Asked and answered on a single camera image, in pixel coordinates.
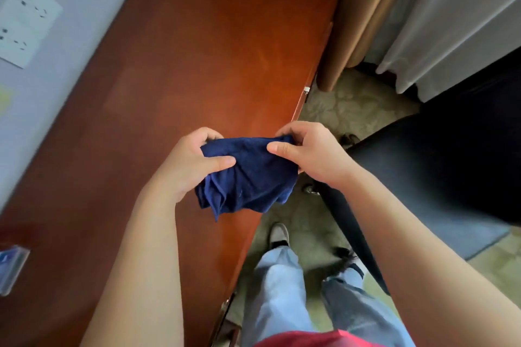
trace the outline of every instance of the folded cloth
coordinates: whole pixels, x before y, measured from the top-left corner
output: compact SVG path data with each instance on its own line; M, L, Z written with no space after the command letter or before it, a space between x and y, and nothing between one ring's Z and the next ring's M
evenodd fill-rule
M195 187L201 208L211 207L215 220L222 213L249 208L264 213L275 202L285 203L296 184L298 166L266 150L268 143L293 138L241 137L212 140L201 147L204 156L232 155L236 164L211 173Z

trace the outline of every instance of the person's right arm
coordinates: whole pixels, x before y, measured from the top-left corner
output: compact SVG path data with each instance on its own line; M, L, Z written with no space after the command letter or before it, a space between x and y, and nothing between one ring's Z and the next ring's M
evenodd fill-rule
M356 164L327 128L295 121L281 134L299 145L273 142L269 152L345 195L416 345L521 345L521 310Z

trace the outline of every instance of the electrical socket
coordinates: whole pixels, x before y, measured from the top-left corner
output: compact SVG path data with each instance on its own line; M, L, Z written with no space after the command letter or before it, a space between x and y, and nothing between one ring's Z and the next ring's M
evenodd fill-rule
M14 18L30 28L36 38L43 39L62 10L55 0L7 0L0 11L0 18Z
M0 19L0 58L25 68L36 54L40 42L20 22Z

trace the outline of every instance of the beige carpet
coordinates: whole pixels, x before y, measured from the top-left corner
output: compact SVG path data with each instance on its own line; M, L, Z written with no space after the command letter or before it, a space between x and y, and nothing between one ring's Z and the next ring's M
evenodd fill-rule
M300 119L321 122L336 134L349 132L364 139L391 122L416 113L418 108L417 103L397 95L377 79L349 69L344 71L333 92L324 93L313 87ZM263 215L239 277L238 294L227 316L232 322L242 324L248 278L267 248L270 226L281 221L289 229L291 248L304 269L310 317L318 330L332 329L320 300L323 274L319 269L335 261L331 247L348 246L348 242L320 197L301 192L301 186L308 181L307 176L301 175L287 203L275 205ZM521 305L521 236L508 236L471 263ZM370 276L366 277L364 288L395 310L392 300Z

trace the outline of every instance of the brown tabletop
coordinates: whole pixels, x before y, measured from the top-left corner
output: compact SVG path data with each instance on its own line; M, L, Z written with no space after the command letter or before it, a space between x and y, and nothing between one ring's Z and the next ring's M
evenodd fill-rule
M76 345L141 187L200 126L273 136L310 84L336 0L127 0L0 218L31 249L0 345ZM261 217L176 210L186 345L209 344Z

